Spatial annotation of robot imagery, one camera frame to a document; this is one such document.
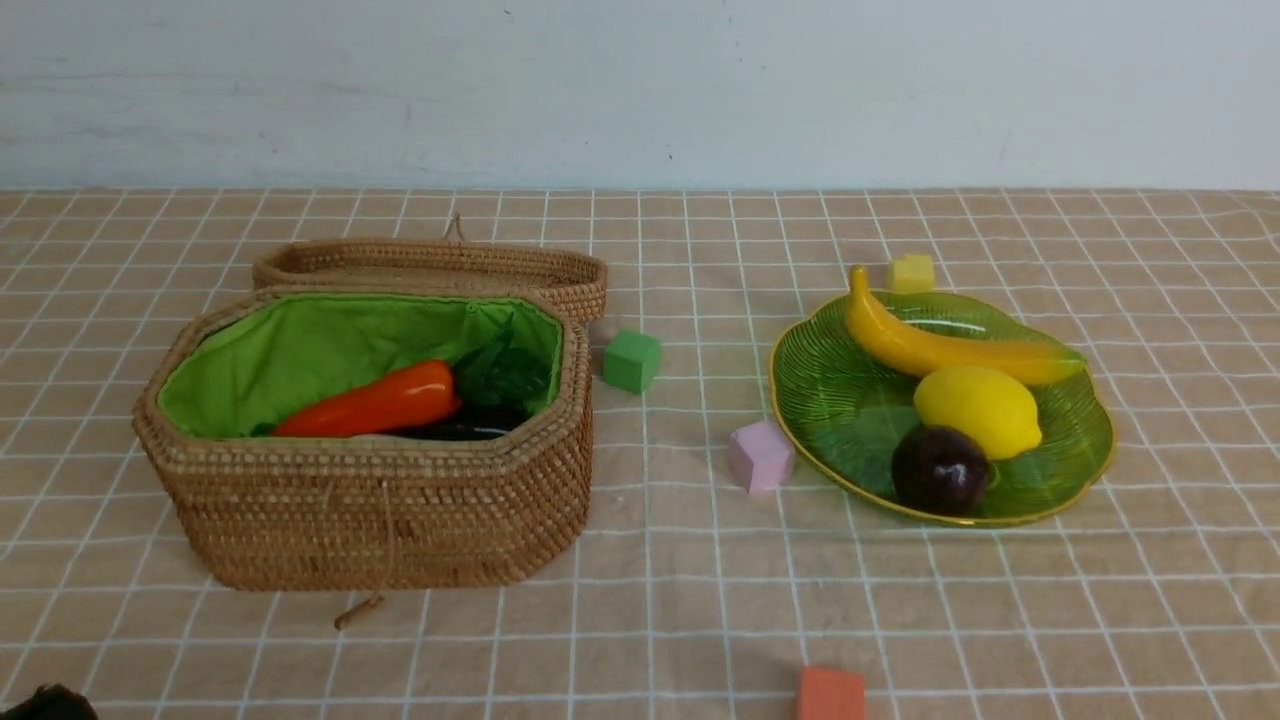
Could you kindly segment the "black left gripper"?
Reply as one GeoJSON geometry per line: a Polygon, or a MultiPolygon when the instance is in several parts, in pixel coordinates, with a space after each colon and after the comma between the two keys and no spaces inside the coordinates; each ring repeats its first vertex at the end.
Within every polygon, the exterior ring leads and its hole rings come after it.
{"type": "Polygon", "coordinates": [[[47,684],[3,710],[1,720],[99,720],[99,715],[81,693],[61,684],[47,684]]]}

